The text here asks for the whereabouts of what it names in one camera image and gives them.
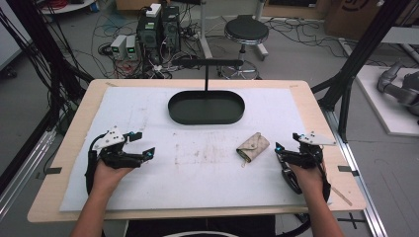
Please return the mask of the thin wooden stick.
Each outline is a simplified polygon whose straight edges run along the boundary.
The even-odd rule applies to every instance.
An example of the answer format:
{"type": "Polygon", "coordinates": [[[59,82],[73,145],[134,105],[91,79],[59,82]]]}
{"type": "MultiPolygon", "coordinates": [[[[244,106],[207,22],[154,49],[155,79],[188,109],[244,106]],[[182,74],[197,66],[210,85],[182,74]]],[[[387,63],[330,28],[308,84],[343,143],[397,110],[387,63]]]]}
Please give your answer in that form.
{"type": "Polygon", "coordinates": [[[352,206],[353,205],[353,203],[348,199],[348,198],[346,198],[344,195],[343,195],[343,193],[341,193],[337,188],[335,188],[335,187],[332,187],[331,188],[331,190],[340,198],[340,199],[342,199],[347,205],[349,205],[349,206],[352,206]]]}

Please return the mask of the white table mat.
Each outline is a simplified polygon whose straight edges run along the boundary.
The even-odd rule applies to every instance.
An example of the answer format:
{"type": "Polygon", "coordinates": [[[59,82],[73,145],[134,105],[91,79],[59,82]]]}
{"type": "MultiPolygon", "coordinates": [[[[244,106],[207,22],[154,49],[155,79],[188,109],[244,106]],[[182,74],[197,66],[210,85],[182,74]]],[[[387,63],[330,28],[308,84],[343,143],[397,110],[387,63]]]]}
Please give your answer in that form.
{"type": "Polygon", "coordinates": [[[304,200],[284,181],[275,154],[280,143],[297,148],[293,133],[303,133],[288,89],[245,88],[243,117],[223,125],[182,125],[168,114],[174,88],[112,87],[106,90],[85,141],[91,143],[113,126],[142,138],[127,144],[127,153],[155,148],[152,160],[133,170],[118,185],[110,210],[188,209],[302,205],[304,200]],[[236,149],[260,132],[270,146],[251,163],[236,149]]]}

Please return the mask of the white round table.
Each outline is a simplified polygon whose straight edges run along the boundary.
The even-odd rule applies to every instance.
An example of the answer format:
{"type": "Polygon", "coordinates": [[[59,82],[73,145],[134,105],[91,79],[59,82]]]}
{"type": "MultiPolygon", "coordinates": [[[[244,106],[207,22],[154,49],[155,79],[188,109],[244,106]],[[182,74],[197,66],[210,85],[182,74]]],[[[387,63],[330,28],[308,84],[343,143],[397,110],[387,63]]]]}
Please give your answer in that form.
{"type": "Polygon", "coordinates": [[[70,0],[46,0],[42,3],[43,14],[62,14],[80,10],[96,4],[97,0],[83,0],[82,3],[72,3],[70,0]]]}

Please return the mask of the grey power supply unit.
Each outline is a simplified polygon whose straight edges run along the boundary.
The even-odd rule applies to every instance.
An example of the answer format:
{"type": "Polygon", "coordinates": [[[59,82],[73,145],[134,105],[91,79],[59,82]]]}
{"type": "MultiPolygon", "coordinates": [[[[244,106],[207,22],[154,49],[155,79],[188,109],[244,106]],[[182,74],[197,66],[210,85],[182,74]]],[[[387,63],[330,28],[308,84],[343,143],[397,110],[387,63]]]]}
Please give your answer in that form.
{"type": "Polygon", "coordinates": [[[117,36],[111,43],[111,50],[115,60],[124,60],[126,58],[126,36],[117,36]]]}
{"type": "Polygon", "coordinates": [[[128,60],[138,60],[135,35],[130,35],[126,37],[126,56],[128,60]]]}

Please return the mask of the beige quilted key pouch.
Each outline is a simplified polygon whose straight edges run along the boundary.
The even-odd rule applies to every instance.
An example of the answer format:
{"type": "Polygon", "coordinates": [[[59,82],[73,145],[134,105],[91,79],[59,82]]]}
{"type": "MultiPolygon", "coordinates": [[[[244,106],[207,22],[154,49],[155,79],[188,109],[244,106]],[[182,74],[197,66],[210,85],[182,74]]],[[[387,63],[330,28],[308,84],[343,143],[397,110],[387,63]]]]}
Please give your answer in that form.
{"type": "Polygon", "coordinates": [[[254,133],[244,141],[237,149],[237,154],[245,162],[251,163],[257,156],[270,146],[270,142],[260,132],[254,133]]]}

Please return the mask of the person's dark clothing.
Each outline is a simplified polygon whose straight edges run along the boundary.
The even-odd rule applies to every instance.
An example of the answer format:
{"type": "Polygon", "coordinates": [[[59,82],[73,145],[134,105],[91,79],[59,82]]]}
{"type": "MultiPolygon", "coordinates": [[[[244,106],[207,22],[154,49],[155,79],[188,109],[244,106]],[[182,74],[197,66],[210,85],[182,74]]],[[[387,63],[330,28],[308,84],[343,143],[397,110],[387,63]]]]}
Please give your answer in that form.
{"type": "Polygon", "coordinates": [[[276,237],[274,215],[131,220],[125,237],[164,237],[191,232],[193,237],[276,237]]]}

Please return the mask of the black round stool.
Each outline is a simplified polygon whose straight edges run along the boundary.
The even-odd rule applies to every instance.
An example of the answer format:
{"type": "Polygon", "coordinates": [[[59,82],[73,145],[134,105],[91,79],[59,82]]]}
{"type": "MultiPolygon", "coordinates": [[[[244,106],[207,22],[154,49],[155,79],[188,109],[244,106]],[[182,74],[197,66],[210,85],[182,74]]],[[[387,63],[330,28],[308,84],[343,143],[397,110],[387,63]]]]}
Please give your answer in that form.
{"type": "Polygon", "coordinates": [[[240,15],[225,25],[224,34],[229,40],[241,45],[238,59],[242,64],[219,66],[217,68],[218,76],[225,79],[257,79],[259,77],[257,67],[245,59],[246,46],[264,42],[269,36],[268,27],[254,19],[252,15],[240,15]]]}

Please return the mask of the person's right hand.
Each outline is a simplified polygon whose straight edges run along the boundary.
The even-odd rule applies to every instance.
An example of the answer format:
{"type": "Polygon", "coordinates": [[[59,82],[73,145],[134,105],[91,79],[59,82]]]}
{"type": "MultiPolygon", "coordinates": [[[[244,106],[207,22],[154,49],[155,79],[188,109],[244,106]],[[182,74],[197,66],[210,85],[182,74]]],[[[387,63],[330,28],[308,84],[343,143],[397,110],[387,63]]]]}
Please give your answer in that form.
{"type": "Polygon", "coordinates": [[[298,185],[306,201],[324,200],[322,176],[317,168],[303,169],[297,165],[291,165],[291,169],[297,177],[298,185]]]}

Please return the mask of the person's left hand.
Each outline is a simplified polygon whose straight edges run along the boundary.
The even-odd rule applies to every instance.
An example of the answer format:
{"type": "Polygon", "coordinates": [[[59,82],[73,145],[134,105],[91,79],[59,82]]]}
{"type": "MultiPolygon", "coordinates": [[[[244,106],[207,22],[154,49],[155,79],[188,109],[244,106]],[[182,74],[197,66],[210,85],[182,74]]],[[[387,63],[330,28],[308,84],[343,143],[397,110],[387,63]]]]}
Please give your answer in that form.
{"type": "Polygon", "coordinates": [[[90,197],[110,198],[120,181],[131,171],[132,168],[114,169],[99,161],[90,197]]]}

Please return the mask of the cardboard box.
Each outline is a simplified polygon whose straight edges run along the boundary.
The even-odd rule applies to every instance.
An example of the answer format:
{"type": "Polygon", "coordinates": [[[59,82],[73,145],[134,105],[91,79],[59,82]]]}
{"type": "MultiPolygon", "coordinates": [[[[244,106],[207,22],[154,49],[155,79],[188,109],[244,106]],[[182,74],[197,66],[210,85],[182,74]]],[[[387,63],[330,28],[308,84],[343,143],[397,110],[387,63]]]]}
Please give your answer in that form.
{"type": "Polygon", "coordinates": [[[325,21],[326,35],[359,40],[380,10],[379,0],[332,0],[325,21]]]}

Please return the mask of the white floor board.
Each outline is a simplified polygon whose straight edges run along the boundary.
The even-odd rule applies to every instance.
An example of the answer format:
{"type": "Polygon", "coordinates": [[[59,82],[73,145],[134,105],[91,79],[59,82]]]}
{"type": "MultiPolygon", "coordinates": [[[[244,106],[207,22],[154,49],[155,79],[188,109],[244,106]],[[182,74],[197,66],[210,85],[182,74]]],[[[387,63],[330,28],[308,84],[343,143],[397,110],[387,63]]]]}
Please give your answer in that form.
{"type": "Polygon", "coordinates": [[[385,70],[387,67],[365,65],[357,75],[357,82],[388,134],[419,137],[419,117],[377,89],[378,78],[385,70]]]}

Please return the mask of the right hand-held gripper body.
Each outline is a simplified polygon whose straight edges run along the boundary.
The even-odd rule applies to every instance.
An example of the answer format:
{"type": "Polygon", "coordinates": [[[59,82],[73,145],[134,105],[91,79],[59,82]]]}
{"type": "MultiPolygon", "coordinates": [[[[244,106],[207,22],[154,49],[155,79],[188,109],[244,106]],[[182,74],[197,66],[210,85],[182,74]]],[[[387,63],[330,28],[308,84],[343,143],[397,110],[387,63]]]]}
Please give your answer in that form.
{"type": "Polygon", "coordinates": [[[318,168],[323,181],[322,191],[325,195],[330,194],[331,185],[327,181],[326,173],[323,168],[323,146],[335,145],[333,139],[329,139],[323,135],[316,134],[314,131],[304,135],[305,138],[298,142],[298,151],[289,151],[286,157],[280,156],[280,164],[282,166],[282,175],[287,184],[297,194],[301,194],[295,173],[289,167],[289,164],[297,165],[303,169],[318,168]]]}

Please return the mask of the white box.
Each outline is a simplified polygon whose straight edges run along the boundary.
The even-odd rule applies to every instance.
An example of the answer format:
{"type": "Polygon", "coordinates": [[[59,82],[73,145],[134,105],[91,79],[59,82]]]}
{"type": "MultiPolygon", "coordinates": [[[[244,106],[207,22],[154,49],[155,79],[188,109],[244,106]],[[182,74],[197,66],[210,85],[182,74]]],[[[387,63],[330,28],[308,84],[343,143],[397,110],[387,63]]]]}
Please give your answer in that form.
{"type": "Polygon", "coordinates": [[[147,17],[153,17],[153,18],[155,18],[160,13],[160,10],[161,10],[161,5],[160,4],[158,4],[158,3],[152,3],[147,8],[146,16],[147,17]]]}

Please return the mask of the black computer tower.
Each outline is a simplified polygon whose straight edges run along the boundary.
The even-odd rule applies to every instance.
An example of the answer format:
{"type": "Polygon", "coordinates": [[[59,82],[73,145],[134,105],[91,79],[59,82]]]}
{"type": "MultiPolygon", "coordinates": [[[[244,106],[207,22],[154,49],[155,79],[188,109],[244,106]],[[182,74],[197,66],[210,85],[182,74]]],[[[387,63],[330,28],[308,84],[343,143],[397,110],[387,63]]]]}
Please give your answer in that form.
{"type": "Polygon", "coordinates": [[[147,17],[141,15],[136,29],[139,45],[144,60],[153,64],[161,63],[160,46],[162,43],[162,25],[160,15],[147,17]]]}
{"type": "Polygon", "coordinates": [[[171,51],[180,50],[180,12],[178,6],[166,6],[162,14],[163,46],[171,51]]]}

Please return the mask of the black oval tray hanger stand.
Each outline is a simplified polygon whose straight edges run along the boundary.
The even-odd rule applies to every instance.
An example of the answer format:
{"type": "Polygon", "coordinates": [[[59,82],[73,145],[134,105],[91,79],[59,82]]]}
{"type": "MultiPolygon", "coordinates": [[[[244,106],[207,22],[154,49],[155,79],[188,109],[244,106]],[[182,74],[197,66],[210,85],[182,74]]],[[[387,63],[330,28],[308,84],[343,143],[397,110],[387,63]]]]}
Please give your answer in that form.
{"type": "Polygon", "coordinates": [[[175,59],[173,65],[184,67],[204,66],[206,68],[203,90],[182,91],[168,102],[170,118],[180,124],[232,124],[239,121],[245,111],[241,96],[232,91],[209,89],[209,68],[211,66],[241,66],[239,59],[175,59]]]}

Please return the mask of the black tape cross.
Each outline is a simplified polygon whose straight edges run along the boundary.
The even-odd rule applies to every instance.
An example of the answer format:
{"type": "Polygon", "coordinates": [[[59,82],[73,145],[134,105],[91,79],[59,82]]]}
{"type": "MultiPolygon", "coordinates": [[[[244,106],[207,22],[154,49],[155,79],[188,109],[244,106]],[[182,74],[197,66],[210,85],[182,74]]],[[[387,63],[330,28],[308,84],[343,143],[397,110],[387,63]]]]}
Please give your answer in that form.
{"type": "Polygon", "coordinates": [[[339,222],[348,222],[352,225],[354,229],[358,228],[359,223],[365,223],[365,220],[362,218],[355,218],[352,212],[348,213],[347,217],[338,217],[337,220],[339,222]]]}

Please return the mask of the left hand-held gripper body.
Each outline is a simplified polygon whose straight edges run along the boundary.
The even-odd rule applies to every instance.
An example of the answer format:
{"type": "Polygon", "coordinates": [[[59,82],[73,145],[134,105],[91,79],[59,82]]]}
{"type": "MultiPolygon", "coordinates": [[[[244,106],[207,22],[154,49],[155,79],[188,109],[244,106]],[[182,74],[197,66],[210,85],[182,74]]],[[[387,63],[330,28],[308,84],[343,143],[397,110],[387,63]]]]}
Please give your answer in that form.
{"type": "Polygon", "coordinates": [[[132,132],[122,134],[115,125],[92,141],[90,157],[93,160],[102,159],[108,167],[114,169],[133,168],[133,160],[123,152],[124,146],[131,142],[132,136],[132,132]]]}

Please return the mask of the aluminium rail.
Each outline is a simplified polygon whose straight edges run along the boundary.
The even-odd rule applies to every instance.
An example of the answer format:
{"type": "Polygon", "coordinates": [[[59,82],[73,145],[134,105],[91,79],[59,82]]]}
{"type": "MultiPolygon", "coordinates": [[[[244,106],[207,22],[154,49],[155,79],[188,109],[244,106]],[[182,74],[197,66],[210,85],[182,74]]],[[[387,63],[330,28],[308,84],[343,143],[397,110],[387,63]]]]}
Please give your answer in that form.
{"type": "Polygon", "coordinates": [[[387,232],[377,212],[374,201],[370,195],[367,185],[362,176],[361,170],[357,164],[356,158],[351,150],[350,145],[344,141],[343,137],[338,132],[339,120],[334,112],[323,111],[323,114],[328,122],[331,131],[337,141],[338,147],[343,152],[343,157],[347,161],[351,173],[355,178],[355,181],[360,188],[361,194],[366,201],[366,208],[363,210],[363,215],[370,229],[373,237],[387,237],[387,232]]]}
{"type": "Polygon", "coordinates": [[[45,131],[29,149],[29,152],[24,155],[23,163],[12,177],[11,182],[6,186],[4,192],[0,195],[0,222],[6,217],[8,211],[28,183],[55,138],[55,129],[45,131]]]}

